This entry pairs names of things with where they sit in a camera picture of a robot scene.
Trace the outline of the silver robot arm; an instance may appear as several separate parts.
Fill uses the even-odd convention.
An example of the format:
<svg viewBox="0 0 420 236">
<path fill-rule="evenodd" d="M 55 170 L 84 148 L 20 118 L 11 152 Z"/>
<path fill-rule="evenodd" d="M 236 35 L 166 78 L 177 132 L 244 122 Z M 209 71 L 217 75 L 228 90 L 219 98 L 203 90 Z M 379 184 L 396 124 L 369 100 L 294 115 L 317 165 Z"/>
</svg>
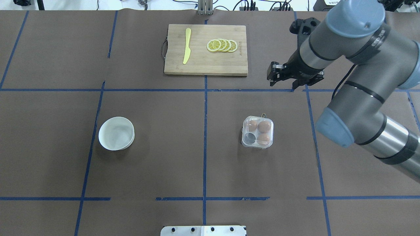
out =
<svg viewBox="0 0 420 236">
<path fill-rule="evenodd" d="M 377 0 L 341 0 L 316 23 L 284 64 L 272 62 L 267 80 L 313 85 L 345 56 L 353 69 L 315 124 L 341 147 L 357 144 L 382 163 L 419 179 L 419 136 L 380 112 L 395 89 L 419 85 L 419 42 L 385 23 Z"/>
</svg>

